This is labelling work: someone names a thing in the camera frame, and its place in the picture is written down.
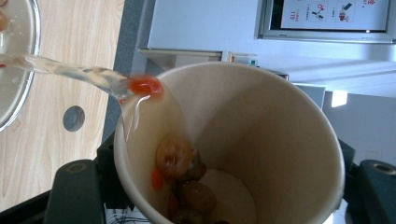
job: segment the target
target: white paper cup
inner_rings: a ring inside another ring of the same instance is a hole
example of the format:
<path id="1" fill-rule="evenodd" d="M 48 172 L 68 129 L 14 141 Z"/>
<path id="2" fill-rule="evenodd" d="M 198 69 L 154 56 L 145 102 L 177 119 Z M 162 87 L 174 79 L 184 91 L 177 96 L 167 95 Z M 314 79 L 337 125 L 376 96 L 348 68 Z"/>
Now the white paper cup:
<path id="1" fill-rule="evenodd" d="M 235 63 L 185 66 L 159 79 L 178 101 L 187 136 L 208 168 L 201 181 L 218 200 L 213 223 L 318 224 L 337 208 L 344 188 L 341 150 L 329 121 L 298 88 Z M 150 173 L 157 146 L 178 130 L 170 121 L 177 116 L 174 108 L 146 101 L 128 144 L 121 122 L 116 131 L 120 181 L 152 223 L 170 223 L 169 188 L 156 192 Z"/>

